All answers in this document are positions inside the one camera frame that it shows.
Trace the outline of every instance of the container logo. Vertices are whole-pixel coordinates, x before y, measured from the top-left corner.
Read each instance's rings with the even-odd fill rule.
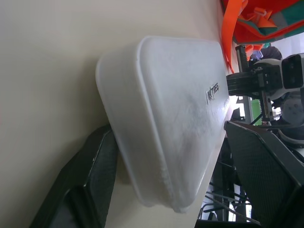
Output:
[[[210,101],[214,100],[214,96],[218,91],[219,91],[219,84],[218,83],[211,86],[210,89],[208,91],[206,91],[206,99],[207,99],[208,104],[209,104]]]

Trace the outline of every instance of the plastic container lid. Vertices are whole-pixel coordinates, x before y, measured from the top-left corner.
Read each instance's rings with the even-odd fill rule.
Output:
[[[96,82],[141,203],[185,212],[229,107],[219,43],[146,37],[103,55]]]

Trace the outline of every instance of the white plastic container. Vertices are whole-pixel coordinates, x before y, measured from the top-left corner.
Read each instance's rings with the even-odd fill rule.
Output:
[[[185,212],[229,106],[219,43],[146,37],[103,55],[96,82],[141,203]]]

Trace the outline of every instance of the orange strap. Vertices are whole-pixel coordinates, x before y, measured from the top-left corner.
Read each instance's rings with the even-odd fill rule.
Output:
[[[234,28],[236,26],[238,16],[241,13],[242,3],[243,0],[228,1],[222,25],[222,43],[224,53],[232,73],[234,73],[234,70],[231,63],[231,44]]]

